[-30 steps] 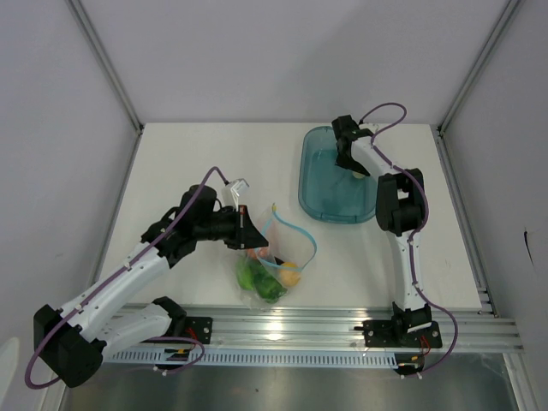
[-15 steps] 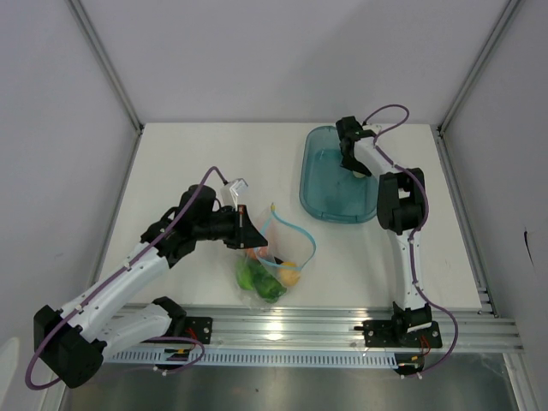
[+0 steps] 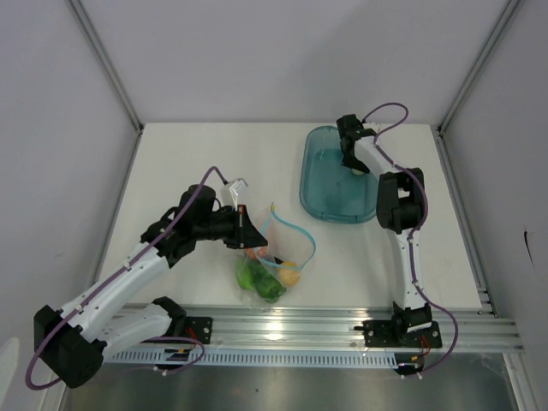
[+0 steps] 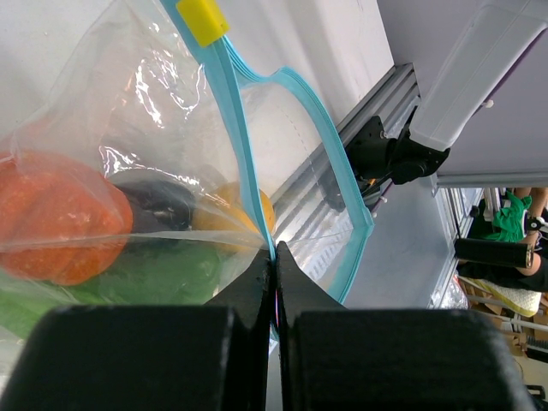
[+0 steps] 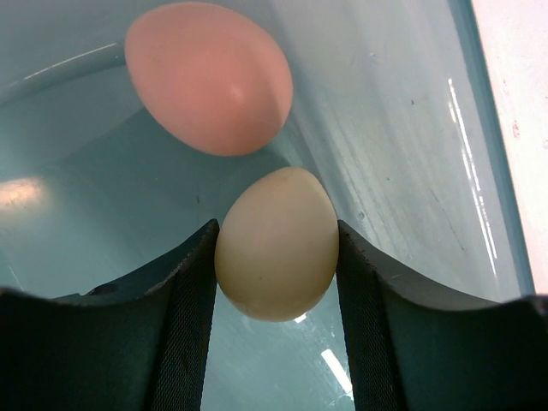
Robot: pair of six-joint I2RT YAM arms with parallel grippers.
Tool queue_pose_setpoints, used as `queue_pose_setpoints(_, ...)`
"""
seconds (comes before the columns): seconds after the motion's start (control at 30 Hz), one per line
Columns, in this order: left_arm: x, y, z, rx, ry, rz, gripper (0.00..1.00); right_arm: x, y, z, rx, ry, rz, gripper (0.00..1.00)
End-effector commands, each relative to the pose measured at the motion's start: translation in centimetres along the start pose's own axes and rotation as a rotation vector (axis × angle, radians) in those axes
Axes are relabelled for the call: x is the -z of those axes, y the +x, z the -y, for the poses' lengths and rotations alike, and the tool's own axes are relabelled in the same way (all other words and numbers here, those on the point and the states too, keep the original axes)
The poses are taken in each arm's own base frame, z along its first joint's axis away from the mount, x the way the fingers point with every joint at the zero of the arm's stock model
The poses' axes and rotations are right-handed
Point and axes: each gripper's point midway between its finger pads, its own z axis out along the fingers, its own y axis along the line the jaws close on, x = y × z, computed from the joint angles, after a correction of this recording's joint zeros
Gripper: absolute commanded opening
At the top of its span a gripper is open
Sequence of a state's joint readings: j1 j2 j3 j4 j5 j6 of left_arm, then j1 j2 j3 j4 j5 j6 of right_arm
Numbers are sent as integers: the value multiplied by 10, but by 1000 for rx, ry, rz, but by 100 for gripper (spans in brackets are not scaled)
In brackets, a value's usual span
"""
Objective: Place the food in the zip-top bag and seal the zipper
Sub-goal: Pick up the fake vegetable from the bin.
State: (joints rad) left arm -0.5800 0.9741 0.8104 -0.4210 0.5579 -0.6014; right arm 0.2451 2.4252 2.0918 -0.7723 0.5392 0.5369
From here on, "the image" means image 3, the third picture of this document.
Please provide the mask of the green bell pepper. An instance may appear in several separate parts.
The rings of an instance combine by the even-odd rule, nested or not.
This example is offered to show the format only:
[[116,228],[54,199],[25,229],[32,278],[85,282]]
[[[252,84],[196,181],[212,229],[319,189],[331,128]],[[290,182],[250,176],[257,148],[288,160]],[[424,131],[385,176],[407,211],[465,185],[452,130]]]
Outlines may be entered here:
[[271,275],[256,276],[253,285],[258,295],[268,303],[277,302],[287,292],[287,289]]

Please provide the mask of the yellow lemon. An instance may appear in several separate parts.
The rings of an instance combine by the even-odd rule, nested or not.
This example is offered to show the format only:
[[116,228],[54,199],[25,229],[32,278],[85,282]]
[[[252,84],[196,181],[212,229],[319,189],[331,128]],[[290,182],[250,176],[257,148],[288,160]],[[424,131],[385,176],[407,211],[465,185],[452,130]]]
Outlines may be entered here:
[[286,261],[277,269],[277,277],[284,287],[293,287],[300,280],[301,270],[297,269],[295,263]]

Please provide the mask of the clear zip top bag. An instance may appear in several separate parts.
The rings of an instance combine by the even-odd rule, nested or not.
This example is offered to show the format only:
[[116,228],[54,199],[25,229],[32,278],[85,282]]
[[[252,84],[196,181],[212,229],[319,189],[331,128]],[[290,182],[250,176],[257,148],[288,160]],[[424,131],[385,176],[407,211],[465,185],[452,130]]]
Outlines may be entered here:
[[[301,270],[302,277],[302,272],[317,251],[316,241],[313,239],[313,236],[301,226],[282,218],[274,204],[271,204],[268,210],[260,214],[257,225],[260,233],[268,241],[269,257],[267,259],[256,260],[264,267],[263,271],[256,276],[271,275],[278,280],[277,269],[281,264],[277,264],[274,260],[274,257],[278,257],[284,262],[295,263],[297,269]],[[234,279],[239,297],[244,304],[250,307],[274,305],[296,286],[285,287],[287,292],[277,302],[268,303],[258,295],[255,287],[253,290],[243,290],[239,287],[235,278],[235,263],[238,259],[250,258],[248,258],[244,250],[238,253],[234,260]]]

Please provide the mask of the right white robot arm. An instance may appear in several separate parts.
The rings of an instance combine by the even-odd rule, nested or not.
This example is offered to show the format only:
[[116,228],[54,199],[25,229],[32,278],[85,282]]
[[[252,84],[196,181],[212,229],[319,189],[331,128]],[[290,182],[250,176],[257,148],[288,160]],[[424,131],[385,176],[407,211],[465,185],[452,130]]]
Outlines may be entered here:
[[428,213],[424,176],[419,168],[404,168],[378,144],[378,132],[366,128],[355,114],[337,119],[342,165],[378,181],[376,216],[386,230],[396,271],[396,296],[389,320],[367,320],[355,329],[364,333],[368,348],[418,348],[432,327],[432,310],[421,295],[419,230]]

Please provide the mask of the green cucumber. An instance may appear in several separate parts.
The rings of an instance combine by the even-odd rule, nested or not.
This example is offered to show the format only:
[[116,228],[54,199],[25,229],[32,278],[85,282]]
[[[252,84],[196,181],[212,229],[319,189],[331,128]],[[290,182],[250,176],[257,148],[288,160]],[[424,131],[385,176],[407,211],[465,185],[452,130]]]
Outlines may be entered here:
[[235,263],[235,278],[243,290],[254,289],[254,278],[263,271],[260,262],[253,259],[238,259]]

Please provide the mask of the orange tomato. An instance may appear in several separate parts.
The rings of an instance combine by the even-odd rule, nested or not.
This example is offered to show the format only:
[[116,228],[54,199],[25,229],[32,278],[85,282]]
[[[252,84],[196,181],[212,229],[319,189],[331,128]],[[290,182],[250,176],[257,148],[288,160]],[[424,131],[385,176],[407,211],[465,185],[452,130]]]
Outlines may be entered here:
[[269,257],[268,247],[247,248],[245,252],[248,258],[252,260],[267,259]]

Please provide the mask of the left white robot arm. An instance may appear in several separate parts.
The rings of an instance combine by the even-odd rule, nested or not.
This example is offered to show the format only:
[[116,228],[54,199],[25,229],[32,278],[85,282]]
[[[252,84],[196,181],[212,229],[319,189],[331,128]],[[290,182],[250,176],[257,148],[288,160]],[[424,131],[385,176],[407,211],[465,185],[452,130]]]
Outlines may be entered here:
[[118,317],[129,300],[192,253],[200,241],[221,241],[234,250],[265,247],[245,205],[216,208],[217,195],[192,185],[139,242],[120,267],[61,308],[42,307],[33,318],[32,363],[43,361],[58,381],[74,389],[92,379],[112,355],[139,343],[204,343],[188,331],[187,313],[158,297],[137,313]]

